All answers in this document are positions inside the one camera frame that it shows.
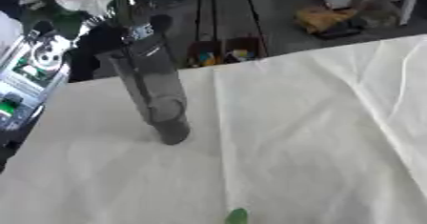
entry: concrete floor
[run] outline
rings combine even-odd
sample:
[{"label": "concrete floor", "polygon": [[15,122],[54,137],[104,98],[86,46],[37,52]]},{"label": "concrete floor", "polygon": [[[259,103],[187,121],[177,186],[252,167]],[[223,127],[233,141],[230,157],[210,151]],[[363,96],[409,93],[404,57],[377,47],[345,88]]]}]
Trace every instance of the concrete floor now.
[{"label": "concrete floor", "polygon": [[[321,40],[296,26],[294,15],[297,10],[304,7],[321,4],[322,0],[254,0],[254,2],[261,18],[270,55],[427,33],[427,18],[420,17],[421,14],[416,15],[406,27],[369,30],[351,37]],[[204,1],[204,7],[206,8],[203,10],[204,23],[201,33],[209,36],[212,33],[209,0]],[[176,8],[168,10],[168,14],[174,18],[169,38],[173,52],[181,62],[185,60],[187,48],[194,40],[195,10],[195,0],[186,0]],[[218,0],[218,19],[218,32],[221,39],[249,34],[257,35],[246,0]],[[110,64],[103,64],[97,73],[98,77],[111,75],[114,75],[114,72]]]}]

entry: metal stand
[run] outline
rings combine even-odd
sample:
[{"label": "metal stand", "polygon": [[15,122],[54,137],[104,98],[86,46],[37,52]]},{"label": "metal stand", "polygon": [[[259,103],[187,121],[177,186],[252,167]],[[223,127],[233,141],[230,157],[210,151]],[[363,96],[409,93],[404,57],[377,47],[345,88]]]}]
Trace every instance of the metal stand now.
[{"label": "metal stand", "polygon": [[268,47],[267,47],[267,43],[265,41],[264,32],[262,31],[261,23],[260,23],[260,20],[259,20],[259,14],[256,11],[256,8],[255,8],[255,5],[254,5],[254,0],[248,0],[248,3],[249,3],[249,7],[251,8],[252,17],[254,19],[254,22],[255,22],[255,25],[256,25],[256,29],[258,31],[259,38],[261,40],[262,47],[263,47],[263,49],[265,51],[265,54],[267,56],[270,56],[270,53],[269,53],[269,50],[268,50]]}]

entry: table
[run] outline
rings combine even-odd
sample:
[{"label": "table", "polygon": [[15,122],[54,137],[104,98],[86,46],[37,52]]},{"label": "table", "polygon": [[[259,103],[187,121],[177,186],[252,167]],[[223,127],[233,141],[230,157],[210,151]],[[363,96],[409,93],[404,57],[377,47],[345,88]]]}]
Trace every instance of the table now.
[{"label": "table", "polygon": [[159,143],[118,79],[68,85],[0,175],[0,223],[427,221],[427,36],[180,73]]}]

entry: white tablecloth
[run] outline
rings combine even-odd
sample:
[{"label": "white tablecloth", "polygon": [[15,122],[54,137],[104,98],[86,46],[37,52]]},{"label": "white tablecloth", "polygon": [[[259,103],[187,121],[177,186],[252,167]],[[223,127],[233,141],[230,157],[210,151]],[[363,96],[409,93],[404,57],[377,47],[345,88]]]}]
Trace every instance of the white tablecloth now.
[{"label": "white tablecloth", "polygon": [[183,71],[174,147],[118,79],[68,85],[0,175],[0,223],[424,224],[426,38]]}]

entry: yellow object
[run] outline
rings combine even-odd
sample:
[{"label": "yellow object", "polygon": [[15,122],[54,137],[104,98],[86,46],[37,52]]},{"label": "yellow object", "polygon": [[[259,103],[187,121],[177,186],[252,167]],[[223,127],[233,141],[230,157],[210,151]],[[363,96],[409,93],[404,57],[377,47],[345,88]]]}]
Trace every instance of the yellow object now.
[{"label": "yellow object", "polygon": [[324,7],[309,7],[296,13],[296,22],[308,33],[318,33],[329,29],[338,22],[348,20],[357,14],[357,10],[328,10]]}]

